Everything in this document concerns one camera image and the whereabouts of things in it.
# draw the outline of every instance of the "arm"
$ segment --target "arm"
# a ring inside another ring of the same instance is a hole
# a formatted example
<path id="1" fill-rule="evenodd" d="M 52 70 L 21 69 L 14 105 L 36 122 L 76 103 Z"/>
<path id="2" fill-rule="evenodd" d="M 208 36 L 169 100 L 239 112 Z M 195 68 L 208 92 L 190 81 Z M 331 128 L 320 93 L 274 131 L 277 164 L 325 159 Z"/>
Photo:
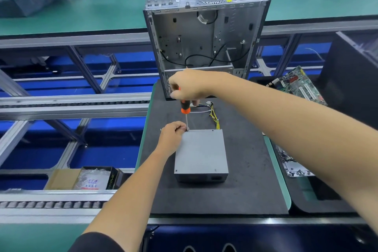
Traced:
<path id="1" fill-rule="evenodd" d="M 232 104 L 311 170 L 378 232 L 378 132 L 315 102 L 223 72 L 186 69 L 169 82 L 175 99 L 214 95 Z"/>
<path id="2" fill-rule="evenodd" d="M 178 148 L 186 125 L 175 121 L 162 130 L 154 152 L 106 203 L 84 233 L 100 232 L 134 252 L 144 235 L 164 165 Z"/>

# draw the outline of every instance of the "gray foam mat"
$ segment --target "gray foam mat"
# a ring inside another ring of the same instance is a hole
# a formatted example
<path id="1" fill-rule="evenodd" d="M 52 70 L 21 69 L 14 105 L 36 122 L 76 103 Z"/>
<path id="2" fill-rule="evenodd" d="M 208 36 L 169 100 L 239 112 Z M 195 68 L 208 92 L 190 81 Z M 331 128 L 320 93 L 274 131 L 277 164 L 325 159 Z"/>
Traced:
<path id="1" fill-rule="evenodd" d="M 223 129 L 229 175 L 224 183 L 178 183 L 175 156 L 163 170 L 152 214 L 288 214 L 276 173 L 260 130 L 218 98 L 214 110 Z M 155 149 L 160 129 L 172 121 L 185 122 L 179 101 L 166 101 L 160 82 L 155 84 L 140 164 Z M 209 113 L 190 113 L 192 130 L 215 129 Z"/>

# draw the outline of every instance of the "hand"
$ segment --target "hand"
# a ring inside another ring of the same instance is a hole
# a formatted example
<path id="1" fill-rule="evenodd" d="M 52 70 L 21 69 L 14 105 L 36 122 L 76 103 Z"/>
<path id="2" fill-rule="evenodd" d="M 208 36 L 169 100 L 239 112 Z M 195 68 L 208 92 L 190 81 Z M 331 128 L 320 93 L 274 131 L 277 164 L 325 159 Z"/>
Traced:
<path id="1" fill-rule="evenodd" d="M 168 79 L 173 90 L 171 98 L 177 100 L 199 100 L 211 95 L 212 80 L 214 73 L 203 70 L 185 69 L 175 73 Z"/>
<path id="2" fill-rule="evenodd" d="M 161 129 L 159 142 L 155 151 L 168 158 L 177 150 L 184 132 L 186 132 L 186 124 L 182 121 L 174 121 L 167 124 Z"/>

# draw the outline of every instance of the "person's left hand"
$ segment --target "person's left hand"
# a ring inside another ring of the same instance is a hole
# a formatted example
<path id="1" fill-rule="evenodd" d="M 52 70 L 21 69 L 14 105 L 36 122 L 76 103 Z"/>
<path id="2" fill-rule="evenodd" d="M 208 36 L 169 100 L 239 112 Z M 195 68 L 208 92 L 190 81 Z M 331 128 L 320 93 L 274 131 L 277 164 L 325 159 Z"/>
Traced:
<path id="1" fill-rule="evenodd" d="M 177 150 L 184 132 L 186 132 L 186 124 L 182 121 L 174 121 L 167 124 L 161 129 L 159 142 L 155 151 L 168 158 Z"/>

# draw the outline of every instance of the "orange screwdriver handle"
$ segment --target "orange screwdriver handle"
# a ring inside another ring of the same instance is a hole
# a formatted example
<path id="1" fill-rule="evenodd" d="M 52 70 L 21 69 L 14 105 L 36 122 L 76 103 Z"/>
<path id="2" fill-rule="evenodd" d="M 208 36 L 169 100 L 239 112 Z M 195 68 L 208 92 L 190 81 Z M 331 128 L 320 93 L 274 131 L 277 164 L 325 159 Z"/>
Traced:
<path id="1" fill-rule="evenodd" d="M 181 101 L 181 112 L 183 114 L 190 113 L 190 101 L 186 101 L 186 100 Z"/>

